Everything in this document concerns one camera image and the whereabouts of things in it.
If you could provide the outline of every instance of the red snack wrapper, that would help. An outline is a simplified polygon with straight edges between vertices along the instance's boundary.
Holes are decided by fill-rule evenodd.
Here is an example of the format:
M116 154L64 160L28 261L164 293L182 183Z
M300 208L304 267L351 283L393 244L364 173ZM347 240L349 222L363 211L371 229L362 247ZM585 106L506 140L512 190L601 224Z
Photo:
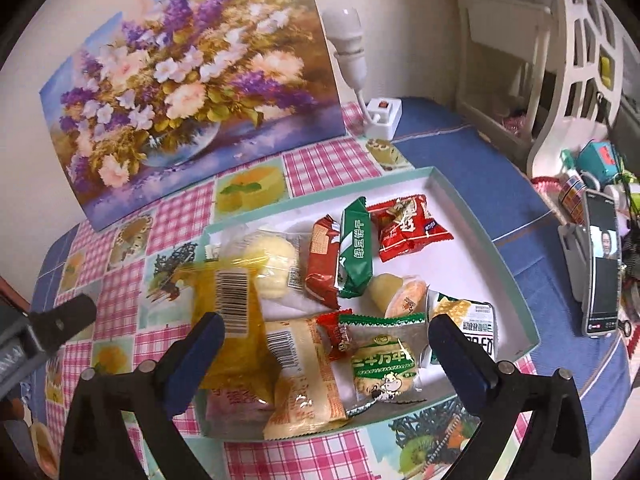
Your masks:
M321 314L316 318L316 323L324 328L329 336L329 342L331 343L331 350L327 356L329 361L341 359L346 355L344 345L340 344L342 342L342 333L338 326L338 316L340 314L353 314L353 310L346 308L345 310Z
M434 242L453 240L453 235L429 213L424 195L388 200L367 210L378 226L383 262L401 254L417 253Z
M340 226L329 215L319 219L311 231L309 260L306 266L305 290L322 304L338 306L338 252Z

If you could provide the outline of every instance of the screw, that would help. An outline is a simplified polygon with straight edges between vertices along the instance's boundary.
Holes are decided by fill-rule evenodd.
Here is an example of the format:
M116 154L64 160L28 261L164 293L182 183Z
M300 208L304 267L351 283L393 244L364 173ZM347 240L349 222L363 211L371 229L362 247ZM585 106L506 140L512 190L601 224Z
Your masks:
M516 367L513 366L513 363L509 361L500 361L498 363L498 370L500 370L503 374L511 375L516 371Z
M91 379L94 378L94 376L95 376L95 370L93 368L87 368L80 374L80 377L85 381L90 381Z
M138 370L142 373L148 374L156 369L156 362L153 359L147 359L146 361L142 361L138 365Z
M574 375L571 373L571 370L567 370L566 368L559 368L558 375L562 377L564 380L571 379Z

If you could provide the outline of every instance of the red wrapped candy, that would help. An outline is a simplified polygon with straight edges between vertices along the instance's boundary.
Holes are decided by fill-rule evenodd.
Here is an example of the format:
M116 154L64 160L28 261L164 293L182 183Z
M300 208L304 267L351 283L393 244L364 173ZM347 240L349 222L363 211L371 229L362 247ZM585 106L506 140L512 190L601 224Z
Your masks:
M417 253L427 245L453 240L427 209L427 197L411 195L367 208L378 226L380 259L388 262L400 254Z
M327 314L321 314L316 318L316 323L323 327L331 343L331 351L328 354L329 361L335 361L341 359L346 354L340 347L342 342L342 334L340 333L340 327L338 326L338 317L340 314L353 314L353 310L347 308L345 310L337 310L335 312L328 312Z

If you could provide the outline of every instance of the phone screen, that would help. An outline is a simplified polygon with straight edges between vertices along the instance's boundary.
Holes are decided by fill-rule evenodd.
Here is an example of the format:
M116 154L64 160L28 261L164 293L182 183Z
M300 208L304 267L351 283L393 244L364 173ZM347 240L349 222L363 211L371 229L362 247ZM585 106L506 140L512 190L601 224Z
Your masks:
M587 193L587 207L593 247L590 317L617 316L620 247L615 204L605 196Z

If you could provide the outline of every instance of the white wall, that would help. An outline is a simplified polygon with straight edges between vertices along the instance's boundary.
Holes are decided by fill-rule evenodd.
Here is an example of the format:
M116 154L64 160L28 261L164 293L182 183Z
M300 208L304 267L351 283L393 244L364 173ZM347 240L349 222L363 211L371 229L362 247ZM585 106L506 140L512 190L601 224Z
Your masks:
M47 0L0 71L0 275L27 300L50 245L84 218L50 142L38 92L89 33L133 1ZM360 11L367 96L417 95L453 103L456 0L317 1L321 10ZM337 79L342 100L352 100Z

